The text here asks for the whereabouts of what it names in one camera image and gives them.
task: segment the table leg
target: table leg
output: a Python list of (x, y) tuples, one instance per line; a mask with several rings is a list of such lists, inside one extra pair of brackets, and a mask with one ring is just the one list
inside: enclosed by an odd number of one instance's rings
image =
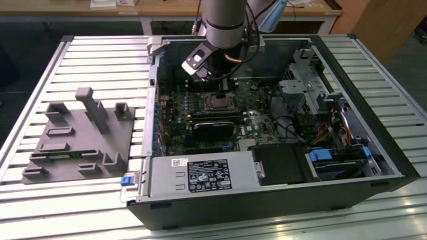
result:
[(152, 18), (149, 16), (140, 17), (141, 31), (144, 35), (153, 35)]
[(324, 22), (321, 23), (321, 26), (320, 26), (320, 28), (319, 28), (319, 32), (317, 32), (319, 35), (327, 35), (327, 34), (329, 34), (331, 29), (332, 29), (332, 27), (333, 27), (335, 20), (336, 20), (336, 16), (328, 16), (328, 17), (325, 17), (325, 20), (324, 20)]
[(42, 27), (45, 29), (46, 32), (50, 32), (53, 30), (53, 27), (52, 27), (52, 22), (41, 22), (42, 23)]

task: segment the metal rail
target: metal rail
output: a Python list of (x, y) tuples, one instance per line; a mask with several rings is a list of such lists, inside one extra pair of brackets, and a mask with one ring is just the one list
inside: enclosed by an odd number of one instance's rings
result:
[[(397, 239), (427, 234), (425, 112), (357, 40), (323, 36), (421, 178), (393, 192), (371, 197), (351, 209), (275, 217), (208, 227), (149, 231), (120, 202), (120, 178), (33, 185), (20, 183), (48, 118), (48, 103), (73, 100), (77, 87), (92, 87), (105, 107), (136, 107), (129, 171), (140, 169), (149, 64), (145, 36), (74, 37), (62, 42), (13, 127), (0, 157), (0, 239)], [(339, 88), (328, 74), (335, 91)], [(132, 199), (137, 187), (126, 189)]]

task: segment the power supply label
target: power supply label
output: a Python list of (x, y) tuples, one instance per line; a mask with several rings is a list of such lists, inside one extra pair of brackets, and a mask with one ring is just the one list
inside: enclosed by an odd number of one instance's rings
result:
[(232, 189), (226, 159), (189, 161), (188, 190), (192, 193)]

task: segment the motherboard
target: motherboard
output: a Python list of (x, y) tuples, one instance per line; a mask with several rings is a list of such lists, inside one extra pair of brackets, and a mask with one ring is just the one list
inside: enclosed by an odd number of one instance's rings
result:
[(160, 91), (168, 156), (245, 151), (280, 142), (268, 110), (272, 88), (254, 79), (236, 80), (233, 92)]

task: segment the paper on table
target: paper on table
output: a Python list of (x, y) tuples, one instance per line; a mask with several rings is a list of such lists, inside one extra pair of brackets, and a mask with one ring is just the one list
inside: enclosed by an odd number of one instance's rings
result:
[(90, 10), (117, 9), (116, 0), (90, 0)]
[(291, 3), (289, 5), (299, 5), (299, 4), (309, 4), (313, 2), (313, 0), (288, 0)]

